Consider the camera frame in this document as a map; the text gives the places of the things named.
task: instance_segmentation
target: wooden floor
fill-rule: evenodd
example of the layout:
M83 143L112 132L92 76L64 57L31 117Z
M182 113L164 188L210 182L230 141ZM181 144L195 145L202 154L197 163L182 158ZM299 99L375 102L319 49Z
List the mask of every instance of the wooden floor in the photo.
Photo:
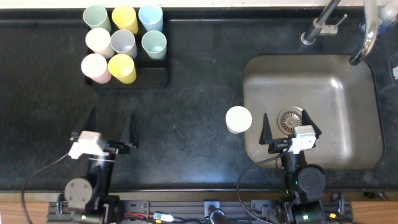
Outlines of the wooden floor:
M34 224L47 221L47 202L27 204L30 218ZM356 223L394 223L398 224L398 202L353 202ZM19 202L0 203L0 224L27 223Z

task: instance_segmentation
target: plastic cup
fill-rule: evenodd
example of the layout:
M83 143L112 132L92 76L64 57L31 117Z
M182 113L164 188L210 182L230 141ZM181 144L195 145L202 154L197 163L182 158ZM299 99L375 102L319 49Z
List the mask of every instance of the plastic cup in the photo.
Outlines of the plastic cup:
M130 84L137 78L136 68L132 58L125 54L118 54L111 58L108 65L109 72L124 84Z
M108 71L106 59L100 54L89 54L81 61L81 71L92 80L104 84L112 75Z
M126 29L133 34L138 33L136 10L131 6L119 6L113 9L112 20L119 29Z
M118 54L137 57L137 44L134 35L128 30L118 30L111 37L111 46Z
M139 20L147 31L163 30L163 10L158 5L147 5L138 11Z
M95 28L88 31L86 45L95 53L105 58L110 58L114 55L114 50L111 46L111 35L104 28Z
M152 59L165 59L167 40L163 33L153 30L142 37L142 47Z
M109 21L108 12L103 6L90 6L83 12L83 20L85 23L94 28L104 28L111 32L111 22Z
M243 106L234 106L225 115L226 127L233 134L239 134L251 126L251 113Z

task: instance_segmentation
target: chrome faucet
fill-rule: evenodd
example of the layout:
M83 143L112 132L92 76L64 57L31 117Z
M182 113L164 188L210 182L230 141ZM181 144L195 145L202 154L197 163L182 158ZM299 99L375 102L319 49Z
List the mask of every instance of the chrome faucet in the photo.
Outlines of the chrome faucet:
M311 45L315 43L318 35L336 34L337 26L346 18L346 15L335 26L325 25L325 21L329 18L331 12L337 7L341 0L331 0L327 7L322 11L319 18L313 20L309 30L301 35L301 41L304 44ZM352 65L359 64L372 50L376 42L377 32L379 30L379 19L377 14L377 4L375 0L363 0L364 11L366 17L366 32L363 45L359 48L357 54L353 54L349 58Z

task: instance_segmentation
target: stainless steel sink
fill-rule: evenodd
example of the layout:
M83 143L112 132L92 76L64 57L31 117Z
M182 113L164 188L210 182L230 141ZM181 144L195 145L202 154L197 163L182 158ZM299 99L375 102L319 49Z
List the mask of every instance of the stainless steel sink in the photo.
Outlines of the stainless steel sink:
M367 169L383 155L384 145L371 69L352 66L347 55L263 55L244 70L244 106L252 114L245 132L249 157L270 158L259 144L267 113L274 138L301 124L300 110L322 130L316 148L305 152L309 164L329 169ZM275 163L264 164L275 167Z

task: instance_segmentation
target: black tray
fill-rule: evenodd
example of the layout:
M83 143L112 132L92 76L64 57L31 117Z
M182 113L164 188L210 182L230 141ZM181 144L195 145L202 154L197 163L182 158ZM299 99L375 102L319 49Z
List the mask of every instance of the black tray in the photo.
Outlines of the black tray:
M119 30L116 24L112 21L112 11L113 9L107 9L108 17L111 21L112 31L111 35ZM105 84L100 84L89 77L85 76L85 83L87 85L92 86L93 88L164 88L167 86L169 82L169 35L167 32L167 20L165 15L163 15L163 31L162 33L166 36L167 39L167 53L166 58L164 60L154 60L151 59L147 52L142 48L141 40L142 36L147 32L145 27L142 25L141 21L138 18L138 11L136 10L137 21L138 21L138 33L134 34L137 44L138 55L133 59L134 66L137 72L136 80L131 84L124 84L119 81L117 78L113 77L109 82ZM87 55L94 53L91 49L88 48Z

